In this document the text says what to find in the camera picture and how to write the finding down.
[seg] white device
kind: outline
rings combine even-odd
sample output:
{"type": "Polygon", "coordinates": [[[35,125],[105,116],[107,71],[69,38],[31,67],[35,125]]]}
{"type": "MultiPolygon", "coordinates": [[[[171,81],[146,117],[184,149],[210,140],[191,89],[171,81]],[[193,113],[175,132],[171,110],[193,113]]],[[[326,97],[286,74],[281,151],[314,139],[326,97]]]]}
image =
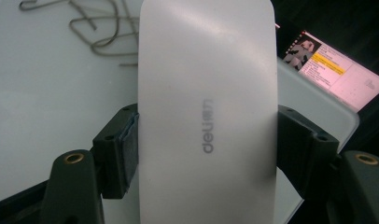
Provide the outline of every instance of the white device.
{"type": "Polygon", "coordinates": [[[271,2],[146,0],[138,76],[141,223],[273,223],[271,2]]]}

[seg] metal wire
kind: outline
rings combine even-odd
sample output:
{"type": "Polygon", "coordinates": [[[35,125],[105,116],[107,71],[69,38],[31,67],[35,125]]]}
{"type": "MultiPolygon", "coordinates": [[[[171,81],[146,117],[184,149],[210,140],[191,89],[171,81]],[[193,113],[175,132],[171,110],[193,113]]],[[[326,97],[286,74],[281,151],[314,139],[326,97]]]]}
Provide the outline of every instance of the metal wire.
{"type": "MultiPolygon", "coordinates": [[[[126,4],[125,0],[122,0],[123,9],[126,14],[125,17],[122,17],[119,15],[119,8],[114,0],[105,0],[105,1],[111,5],[113,9],[112,13],[106,12],[98,8],[82,6],[78,4],[77,1],[75,0],[55,0],[52,2],[39,4],[39,5],[37,4],[37,0],[23,0],[19,4],[19,10],[30,11],[30,10],[39,9],[42,7],[48,7],[51,5],[59,4],[62,2],[67,2],[71,7],[73,7],[82,16],[81,18],[71,20],[68,24],[69,28],[80,40],[82,40],[85,44],[90,46],[91,51],[94,54],[100,55],[100,56],[108,56],[108,57],[136,56],[138,54],[137,52],[121,52],[121,53],[103,52],[103,48],[112,44],[116,39],[128,37],[131,35],[135,37],[136,44],[138,47],[138,31],[136,31],[135,24],[139,22],[139,18],[134,18],[131,16],[128,5],[126,4]],[[108,14],[108,16],[90,17],[86,13],[86,10],[102,12],[102,13],[108,14]],[[93,31],[95,31],[97,29],[95,21],[97,20],[113,20],[115,22],[114,33],[110,37],[99,39],[97,41],[90,41],[89,38],[83,35],[75,26],[75,23],[77,22],[87,21],[90,27],[93,29],[93,31]],[[119,26],[122,21],[126,21],[130,24],[131,30],[132,30],[131,33],[119,34],[119,26]]],[[[137,66],[137,63],[121,63],[119,66],[137,66]]]]}

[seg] black mount arm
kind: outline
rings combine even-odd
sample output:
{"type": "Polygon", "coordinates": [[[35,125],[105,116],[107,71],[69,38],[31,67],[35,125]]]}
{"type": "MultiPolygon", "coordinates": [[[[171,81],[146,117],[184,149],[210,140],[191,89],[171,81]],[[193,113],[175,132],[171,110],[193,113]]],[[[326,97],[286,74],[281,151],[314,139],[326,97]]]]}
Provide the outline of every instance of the black mount arm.
{"type": "MultiPolygon", "coordinates": [[[[104,223],[101,195],[121,199],[137,163],[137,105],[122,108],[88,150],[64,153],[48,181],[0,202],[2,223],[104,223]]],[[[277,166],[305,200],[326,202],[331,224],[379,224],[379,158],[337,155],[338,141],[279,106],[277,166]]]]}

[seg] laptop screen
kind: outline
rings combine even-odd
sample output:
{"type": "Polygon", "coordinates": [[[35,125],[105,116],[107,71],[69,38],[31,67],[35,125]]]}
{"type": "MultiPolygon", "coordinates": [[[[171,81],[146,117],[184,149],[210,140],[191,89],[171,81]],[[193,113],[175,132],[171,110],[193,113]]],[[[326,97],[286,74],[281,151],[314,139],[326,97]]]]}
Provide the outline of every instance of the laptop screen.
{"type": "Polygon", "coordinates": [[[283,61],[358,112],[379,93],[379,76],[302,31],[283,61]]]}

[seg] deli logo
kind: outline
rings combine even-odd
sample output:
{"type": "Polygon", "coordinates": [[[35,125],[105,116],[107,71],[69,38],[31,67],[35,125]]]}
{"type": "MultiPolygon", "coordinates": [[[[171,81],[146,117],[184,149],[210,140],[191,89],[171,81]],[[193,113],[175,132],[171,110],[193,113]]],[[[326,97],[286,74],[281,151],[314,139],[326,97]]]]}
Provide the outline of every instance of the deli logo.
{"type": "Polygon", "coordinates": [[[204,100],[203,111],[202,111],[202,134],[205,153],[212,153],[214,150],[213,146],[213,130],[214,130],[214,120],[213,120],[213,100],[204,100]]]}

